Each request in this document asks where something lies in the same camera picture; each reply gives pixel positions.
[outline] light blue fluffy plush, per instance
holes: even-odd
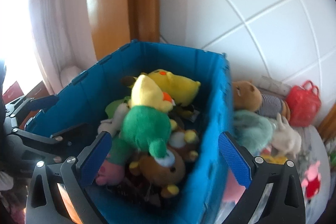
[[[246,147],[252,155],[257,155],[272,139],[272,124],[254,112],[235,111],[233,125],[237,143]]]

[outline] brown teddy bear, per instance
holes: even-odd
[[[232,82],[232,91],[235,110],[245,109],[273,119],[280,113],[290,120],[288,104],[276,96],[261,94],[251,81]]]
[[[170,135],[168,145],[172,147],[185,162],[195,162],[198,158],[196,151],[199,138],[196,130],[184,130],[181,127]]]
[[[182,157],[172,148],[167,149],[163,159],[142,155],[139,161],[133,161],[129,170],[134,176],[143,175],[151,184],[162,187],[161,196],[171,198],[179,193],[176,186],[185,176]]]

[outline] striped fabric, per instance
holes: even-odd
[[[276,119],[277,114],[282,112],[282,100],[268,94],[262,94],[261,107],[256,111],[257,114]]]

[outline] white tiled wall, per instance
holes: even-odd
[[[161,0],[160,40],[225,52],[233,80],[312,80],[336,99],[335,0]]]

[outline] blue storage box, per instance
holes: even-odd
[[[225,55],[194,48],[132,41],[77,76],[59,94],[59,101],[39,112],[26,130],[49,137],[86,122],[98,127],[105,107],[130,94],[121,85],[126,75],[156,69],[171,71],[201,82],[194,105],[201,114],[193,124],[201,135],[199,158],[168,209],[146,212],[113,196],[95,184],[85,188],[109,223],[213,223],[225,188],[227,165],[218,151],[221,132],[232,132],[231,77]]]

